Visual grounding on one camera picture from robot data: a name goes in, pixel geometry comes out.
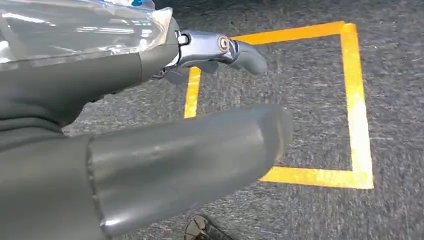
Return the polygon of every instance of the yellow tape square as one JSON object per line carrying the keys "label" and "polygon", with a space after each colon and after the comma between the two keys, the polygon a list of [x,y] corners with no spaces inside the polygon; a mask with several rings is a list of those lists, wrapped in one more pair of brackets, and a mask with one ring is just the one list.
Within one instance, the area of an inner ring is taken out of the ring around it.
{"label": "yellow tape square", "polygon": [[[340,35],[352,171],[274,166],[261,181],[373,189],[373,166],[356,26],[343,21],[233,37],[252,45]],[[184,118],[196,116],[201,71],[190,69]]]}

